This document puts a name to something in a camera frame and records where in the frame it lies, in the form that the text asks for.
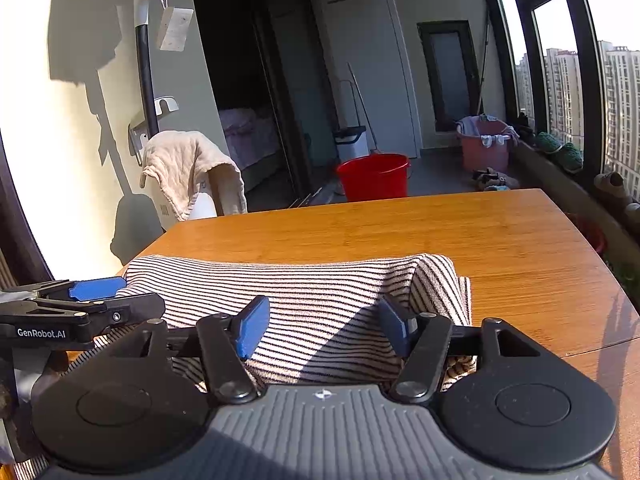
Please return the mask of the brown shoes on floor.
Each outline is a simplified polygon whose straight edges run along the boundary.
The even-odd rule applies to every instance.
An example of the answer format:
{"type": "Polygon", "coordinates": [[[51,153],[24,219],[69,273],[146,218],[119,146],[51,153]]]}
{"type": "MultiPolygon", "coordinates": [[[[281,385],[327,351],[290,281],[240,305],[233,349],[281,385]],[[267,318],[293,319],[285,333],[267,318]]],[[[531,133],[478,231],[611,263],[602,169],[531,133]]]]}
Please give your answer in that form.
{"type": "Polygon", "coordinates": [[[521,187],[518,179],[512,178],[490,167],[482,170],[474,170],[472,180],[475,182],[476,188],[480,191],[483,191],[487,185],[492,184],[504,184],[511,188],[511,190],[517,190],[521,187]]]}

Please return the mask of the pink laundry basket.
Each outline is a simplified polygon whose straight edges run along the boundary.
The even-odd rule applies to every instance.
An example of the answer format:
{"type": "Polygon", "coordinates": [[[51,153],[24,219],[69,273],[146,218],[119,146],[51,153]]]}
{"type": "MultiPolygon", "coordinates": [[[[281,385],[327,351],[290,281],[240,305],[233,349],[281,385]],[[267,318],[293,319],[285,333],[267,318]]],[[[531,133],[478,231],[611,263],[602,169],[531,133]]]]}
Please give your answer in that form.
{"type": "Polygon", "coordinates": [[[518,134],[495,116],[481,114],[457,121],[457,136],[462,147],[462,164],[466,171],[490,167],[506,171],[510,148],[518,143],[518,134]]]}

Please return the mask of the white chair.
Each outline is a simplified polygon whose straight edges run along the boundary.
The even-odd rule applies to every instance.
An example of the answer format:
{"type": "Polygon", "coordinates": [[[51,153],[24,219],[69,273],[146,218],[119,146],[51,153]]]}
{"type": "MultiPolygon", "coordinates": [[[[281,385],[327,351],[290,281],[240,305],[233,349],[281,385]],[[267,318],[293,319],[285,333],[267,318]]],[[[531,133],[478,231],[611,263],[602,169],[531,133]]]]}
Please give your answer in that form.
{"type": "Polygon", "coordinates": [[[206,192],[196,194],[188,219],[198,220],[216,217],[217,211],[213,197],[206,192]]]}

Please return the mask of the white paper tag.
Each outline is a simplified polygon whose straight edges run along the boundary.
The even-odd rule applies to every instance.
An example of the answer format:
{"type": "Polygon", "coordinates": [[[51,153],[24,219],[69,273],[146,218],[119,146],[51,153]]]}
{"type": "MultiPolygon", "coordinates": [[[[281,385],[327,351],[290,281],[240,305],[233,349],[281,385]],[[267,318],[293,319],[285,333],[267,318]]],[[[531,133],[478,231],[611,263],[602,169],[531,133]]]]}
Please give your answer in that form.
{"type": "Polygon", "coordinates": [[[186,46],[189,27],[194,15],[190,8],[168,6],[163,10],[158,28],[156,46],[158,50],[182,52],[186,46]]]}

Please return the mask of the red plastic bucket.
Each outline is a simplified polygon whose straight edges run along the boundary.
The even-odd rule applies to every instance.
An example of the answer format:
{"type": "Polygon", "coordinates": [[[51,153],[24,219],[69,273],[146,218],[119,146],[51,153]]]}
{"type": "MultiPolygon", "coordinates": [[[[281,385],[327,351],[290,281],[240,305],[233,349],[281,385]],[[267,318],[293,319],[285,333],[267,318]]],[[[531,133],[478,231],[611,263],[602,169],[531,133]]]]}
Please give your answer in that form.
{"type": "Polygon", "coordinates": [[[410,160],[403,154],[372,153],[336,168],[349,203],[408,196],[410,160]]]}

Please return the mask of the teal slippers on floor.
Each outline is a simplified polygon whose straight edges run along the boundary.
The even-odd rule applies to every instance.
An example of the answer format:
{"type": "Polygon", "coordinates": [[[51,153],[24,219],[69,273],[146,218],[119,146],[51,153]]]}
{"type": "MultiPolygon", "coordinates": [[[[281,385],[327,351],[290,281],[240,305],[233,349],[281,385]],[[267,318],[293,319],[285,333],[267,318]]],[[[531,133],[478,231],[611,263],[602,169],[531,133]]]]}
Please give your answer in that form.
{"type": "Polygon", "coordinates": [[[511,188],[509,188],[507,185],[504,185],[504,184],[492,184],[492,185],[487,185],[483,191],[485,192],[511,191],[511,188]]]}

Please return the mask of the green slipper on sill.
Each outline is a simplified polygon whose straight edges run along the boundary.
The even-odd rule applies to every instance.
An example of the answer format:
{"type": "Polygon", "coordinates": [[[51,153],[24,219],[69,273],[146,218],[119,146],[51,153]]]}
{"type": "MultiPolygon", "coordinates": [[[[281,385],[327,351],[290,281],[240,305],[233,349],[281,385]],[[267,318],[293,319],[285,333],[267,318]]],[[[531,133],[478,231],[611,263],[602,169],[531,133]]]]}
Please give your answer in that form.
{"type": "Polygon", "coordinates": [[[582,152],[572,142],[565,143],[556,153],[559,166],[570,174],[577,174],[584,169],[582,152]]]}
{"type": "Polygon", "coordinates": [[[547,155],[555,154],[563,147],[563,143],[553,134],[543,131],[535,136],[534,144],[537,151],[547,155]]]}

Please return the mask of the beige shoe on sill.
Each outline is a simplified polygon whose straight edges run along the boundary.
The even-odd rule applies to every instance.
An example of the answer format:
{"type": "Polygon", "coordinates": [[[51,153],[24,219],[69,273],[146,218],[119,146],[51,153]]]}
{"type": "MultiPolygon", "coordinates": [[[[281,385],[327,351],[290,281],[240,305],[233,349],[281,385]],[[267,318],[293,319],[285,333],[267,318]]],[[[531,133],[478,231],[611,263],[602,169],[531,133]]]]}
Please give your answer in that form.
{"type": "Polygon", "coordinates": [[[593,178],[593,186],[597,196],[605,203],[625,208],[632,202],[626,189],[625,179],[617,171],[597,174],[593,178]]]}

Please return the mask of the striped beige sweater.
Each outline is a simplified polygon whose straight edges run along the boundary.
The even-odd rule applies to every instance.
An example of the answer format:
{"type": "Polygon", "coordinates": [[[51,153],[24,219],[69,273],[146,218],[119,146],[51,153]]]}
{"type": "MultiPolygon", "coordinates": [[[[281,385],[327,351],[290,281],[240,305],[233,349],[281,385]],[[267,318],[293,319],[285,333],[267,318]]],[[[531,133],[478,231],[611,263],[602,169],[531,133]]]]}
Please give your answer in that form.
{"type": "Polygon", "coordinates": [[[306,266],[152,255],[132,260],[124,278],[118,296],[160,295],[171,328],[214,313],[235,315],[256,296],[268,297],[268,330],[246,363],[262,386],[389,385],[401,359],[378,324],[383,296],[416,313],[472,323],[471,281],[441,255],[306,266]]]}

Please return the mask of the pink bedding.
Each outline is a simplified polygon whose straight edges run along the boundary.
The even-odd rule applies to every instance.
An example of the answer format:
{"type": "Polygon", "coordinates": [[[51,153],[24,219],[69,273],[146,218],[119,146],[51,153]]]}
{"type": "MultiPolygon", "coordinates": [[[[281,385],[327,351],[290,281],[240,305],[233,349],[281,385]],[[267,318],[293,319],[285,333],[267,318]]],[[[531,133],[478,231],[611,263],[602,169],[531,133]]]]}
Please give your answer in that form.
{"type": "Polygon", "coordinates": [[[280,151],[271,116],[259,116],[252,108],[230,108],[218,114],[230,157],[241,170],[280,151]]]}

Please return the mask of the beige towel on chair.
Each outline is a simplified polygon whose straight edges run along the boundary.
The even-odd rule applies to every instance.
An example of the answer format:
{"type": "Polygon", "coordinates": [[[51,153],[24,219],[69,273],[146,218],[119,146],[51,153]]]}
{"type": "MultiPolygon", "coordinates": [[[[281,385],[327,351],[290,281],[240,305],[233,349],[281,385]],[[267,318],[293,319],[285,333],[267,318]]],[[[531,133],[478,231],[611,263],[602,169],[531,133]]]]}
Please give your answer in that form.
{"type": "Polygon", "coordinates": [[[241,170],[207,136],[198,131],[165,130],[143,149],[140,185],[154,182],[168,214],[189,220],[198,193],[213,197],[217,217],[245,214],[247,202],[241,170]]]}

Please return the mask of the white trash bin black lid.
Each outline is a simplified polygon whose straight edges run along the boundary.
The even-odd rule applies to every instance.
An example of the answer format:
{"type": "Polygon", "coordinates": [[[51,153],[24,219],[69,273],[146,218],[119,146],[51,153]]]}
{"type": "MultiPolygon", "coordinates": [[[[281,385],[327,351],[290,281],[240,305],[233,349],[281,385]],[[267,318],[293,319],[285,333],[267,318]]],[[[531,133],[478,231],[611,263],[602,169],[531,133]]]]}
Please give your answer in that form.
{"type": "Polygon", "coordinates": [[[353,126],[335,131],[334,142],[341,162],[348,162],[370,153],[365,126],[353,126]]]}

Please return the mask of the red basin with grass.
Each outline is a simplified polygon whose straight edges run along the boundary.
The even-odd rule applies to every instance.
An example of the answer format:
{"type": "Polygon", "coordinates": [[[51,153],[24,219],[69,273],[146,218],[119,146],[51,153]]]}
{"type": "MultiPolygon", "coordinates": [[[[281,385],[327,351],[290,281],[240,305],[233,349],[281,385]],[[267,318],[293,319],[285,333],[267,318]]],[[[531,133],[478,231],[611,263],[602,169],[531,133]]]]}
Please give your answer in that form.
{"type": "Polygon", "coordinates": [[[590,244],[593,250],[599,255],[603,256],[608,249],[608,240],[606,239],[603,231],[596,222],[584,218],[579,214],[566,214],[567,218],[576,226],[582,236],[590,244]]]}

